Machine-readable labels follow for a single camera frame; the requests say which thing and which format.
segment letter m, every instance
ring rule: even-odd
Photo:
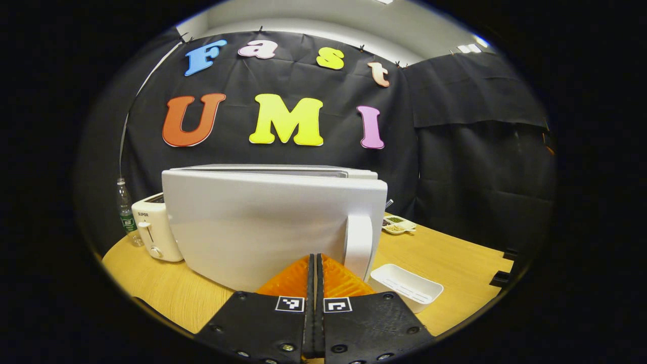
[[[274,125],[281,142],[286,143],[297,125],[299,132],[294,136],[294,142],[299,145],[320,146],[324,139],[319,135],[319,109],[323,102],[315,98],[302,98],[292,112],[288,111],[279,95],[262,93],[256,100],[261,106],[258,111],[256,132],[249,136],[249,141],[255,144],[271,144],[274,135],[271,126]]]

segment pink letter i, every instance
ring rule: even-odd
[[[377,115],[380,115],[380,110],[370,106],[358,106],[357,110],[362,114],[364,123],[362,146],[370,149],[384,148],[384,142],[380,139],[380,130],[377,128]]]

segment white ceiling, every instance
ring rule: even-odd
[[[360,31],[357,34],[370,34],[370,41],[382,39],[406,49],[411,56],[404,57],[411,59],[410,63],[460,52],[456,48],[458,45],[476,43],[473,33],[453,19],[412,0],[394,0],[388,5],[376,0],[229,0],[199,17],[206,22],[205,30],[233,29],[233,25],[239,25],[237,30],[240,25],[249,28],[246,30],[258,30],[261,25],[264,30],[273,30],[272,26],[278,21],[285,23],[287,19],[300,24],[312,20],[313,28],[322,23],[338,26],[337,29],[351,28]],[[262,24],[263,19],[269,26]],[[371,51],[370,41],[366,42],[367,51]],[[492,47],[478,47],[493,52]]]

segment plastic bottle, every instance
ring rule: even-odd
[[[126,181],[122,177],[117,179],[117,205],[119,206],[119,217],[121,217],[126,234],[130,237],[131,244],[136,247],[144,245],[137,231],[137,225],[135,225],[133,211],[130,209],[131,201],[130,194],[126,189]]]

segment green bottle label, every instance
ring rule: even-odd
[[[137,226],[135,225],[135,218],[133,217],[132,214],[121,216],[121,219],[122,219],[122,225],[124,226],[124,229],[126,229],[127,232],[132,233],[133,231],[137,230]]]

